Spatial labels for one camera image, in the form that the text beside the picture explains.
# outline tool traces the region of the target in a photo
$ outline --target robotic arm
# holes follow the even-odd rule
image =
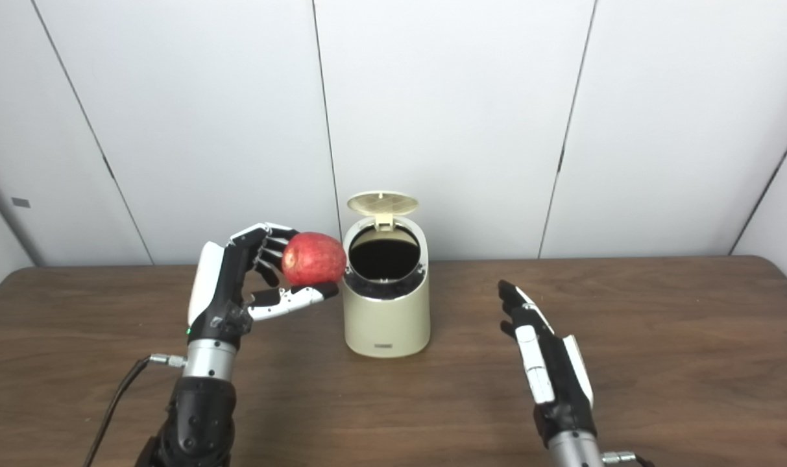
[[[604,467],[637,461],[652,463],[631,452],[601,454],[592,419],[593,393],[574,336],[557,337],[540,308],[511,283],[498,284],[503,311],[511,322],[500,329],[520,347],[532,397],[535,425],[556,467]]]
[[[252,322],[281,316],[339,293],[336,283],[269,289],[244,302],[246,272],[278,285],[287,242],[297,234],[276,224],[236,233],[225,247],[209,242],[200,254],[188,311],[188,356],[156,355],[152,361],[183,368],[167,406],[168,417],[142,450],[136,467],[228,466],[235,440],[231,383],[240,337]]]

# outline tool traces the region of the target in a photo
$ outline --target trash can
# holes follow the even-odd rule
[[[405,357],[431,338],[428,247],[403,217],[418,202],[393,191],[364,192],[348,207],[367,216],[344,237],[344,339],[367,357]]]

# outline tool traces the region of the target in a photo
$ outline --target red apple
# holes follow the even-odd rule
[[[339,240],[318,232],[292,237],[284,250],[281,268],[293,285],[339,280],[346,267],[346,254]]]

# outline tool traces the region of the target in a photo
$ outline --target open lid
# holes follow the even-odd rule
[[[393,230],[394,215],[409,215],[419,207],[415,198],[396,191],[365,191],[350,198],[346,206],[376,219],[376,230]]]

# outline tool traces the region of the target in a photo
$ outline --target robot finger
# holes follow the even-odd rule
[[[281,266],[281,260],[284,258],[284,252],[280,250],[272,250],[268,248],[263,248],[260,250],[260,257],[258,260],[260,262],[266,262],[271,264],[271,266],[278,271],[283,271]]]
[[[272,222],[266,222],[266,225],[268,225],[271,230],[269,237],[273,239],[292,240],[292,237],[298,235],[298,230],[287,227],[286,225],[272,224]]]
[[[500,331],[505,332],[506,336],[511,337],[514,340],[517,340],[517,334],[515,333],[515,327],[508,321],[501,321],[500,322]]]
[[[287,239],[273,239],[272,237],[267,237],[266,245],[263,247],[271,249],[272,251],[283,252],[284,249],[287,248],[287,243],[289,243]]]
[[[497,283],[497,290],[500,292],[500,300],[503,301],[503,311],[511,316],[511,311],[516,307],[530,302],[528,296],[521,292],[515,284],[508,281],[499,281]]]
[[[263,280],[266,281],[266,284],[269,287],[277,287],[278,284],[281,283],[280,279],[278,279],[278,275],[275,273],[275,270],[272,268],[272,265],[266,263],[263,260],[257,260],[256,265],[254,266],[254,270],[256,270]]]

